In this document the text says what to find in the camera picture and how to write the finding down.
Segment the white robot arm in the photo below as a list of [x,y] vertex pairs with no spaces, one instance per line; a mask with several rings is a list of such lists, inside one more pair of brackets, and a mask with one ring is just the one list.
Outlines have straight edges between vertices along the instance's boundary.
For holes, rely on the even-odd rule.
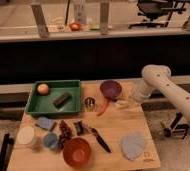
[[171,81],[171,70],[165,65],[146,65],[142,79],[132,89],[132,99],[138,103],[147,100],[151,93],[160,91],[186,118],[190,124],[190,93]]

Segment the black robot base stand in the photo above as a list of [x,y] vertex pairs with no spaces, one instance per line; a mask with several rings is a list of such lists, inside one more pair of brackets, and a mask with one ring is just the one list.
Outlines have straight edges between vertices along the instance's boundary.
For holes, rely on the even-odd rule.
[[182,119],[183,114],[181,112],[178,112],[176,114],[175,119],[171,123],[169,128],[165,128],[163,130],[165,137],[171,137],[173,133],[180,133],[183,132],[182,138],[185,138],[188,134],[188,130],[190,126],[188,124],[180,124],[179,121]]

